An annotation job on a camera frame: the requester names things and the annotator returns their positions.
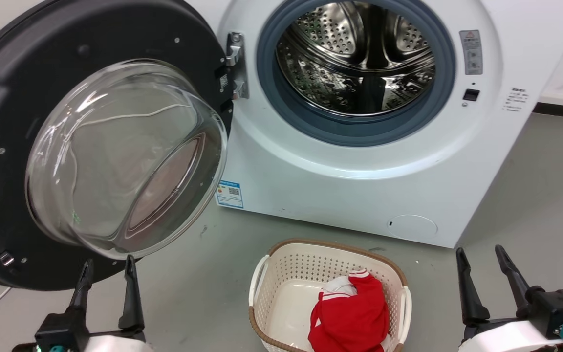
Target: door hinge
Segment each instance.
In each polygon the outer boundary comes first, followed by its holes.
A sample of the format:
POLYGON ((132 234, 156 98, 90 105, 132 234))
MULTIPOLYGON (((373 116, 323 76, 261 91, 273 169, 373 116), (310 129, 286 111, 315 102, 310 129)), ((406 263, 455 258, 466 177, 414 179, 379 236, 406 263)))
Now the door hinge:
POLYGON ((232 70, 233 100, 249 98, 246 78, 246 62, 244 60, 244 37, 240 33, 227 34, 227 56, 225 64, 232 70))

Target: red garment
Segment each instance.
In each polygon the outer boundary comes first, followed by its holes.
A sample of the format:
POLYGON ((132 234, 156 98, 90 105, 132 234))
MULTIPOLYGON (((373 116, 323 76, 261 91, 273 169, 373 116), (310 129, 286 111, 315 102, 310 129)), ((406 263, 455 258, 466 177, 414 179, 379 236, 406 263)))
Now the red garment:
POLYGON ((382 283, 366 270, 351 272, 357 296, 319 292, 308 340, 314 352, 384 352, 390 315, 382 283))

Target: perforated basket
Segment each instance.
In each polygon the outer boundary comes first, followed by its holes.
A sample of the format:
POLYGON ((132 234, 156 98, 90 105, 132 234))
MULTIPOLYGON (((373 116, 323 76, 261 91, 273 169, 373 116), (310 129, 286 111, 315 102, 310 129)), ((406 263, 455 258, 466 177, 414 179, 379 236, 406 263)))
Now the perforated basket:
POLYGON ((270 352, 313 352, 308 334, 319 290, 331 279, 364 268, 384 285, 390 333, 382 346, 400 352, 411 320, 405 275, 387 258, 337 243, 290 239, 260 260, 249 290, 253 330, 270 352))

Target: basket handle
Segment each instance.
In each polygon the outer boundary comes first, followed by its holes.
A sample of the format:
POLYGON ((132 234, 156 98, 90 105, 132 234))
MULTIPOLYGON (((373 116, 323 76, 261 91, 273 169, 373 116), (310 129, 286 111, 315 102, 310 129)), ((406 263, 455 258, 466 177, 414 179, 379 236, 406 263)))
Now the basket handle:
POLYGON ((260 262, 253 270, 253 276, 251 278, 251 285, 249 286, 249 306, 253 307, 253 301, 255 301, 255 291, 259 288, 259 283, 262 275, 262 270, 264 269, 264 264, 268 260, 269 255, 263 256, 260 262))
POLYGON ((410 330, 410 322, 411 322, 411 293, 410 289, 407 286, 403 287, 401 291, 401 313, 400 316, 402 319, 400 320, 399 330, 398 330, 398 342, 404 343, 405 339, 407 338, 407 333, 410 330))

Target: blue and white sticker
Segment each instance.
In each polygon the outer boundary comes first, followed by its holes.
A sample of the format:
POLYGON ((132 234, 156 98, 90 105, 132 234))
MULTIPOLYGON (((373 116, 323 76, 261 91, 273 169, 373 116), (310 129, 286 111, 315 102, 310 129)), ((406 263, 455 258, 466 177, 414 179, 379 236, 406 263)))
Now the blue and white sticker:
POLYGON ((219 205, 244 209, 240 183, 221 181, 217 188, 217 201, 219 205))

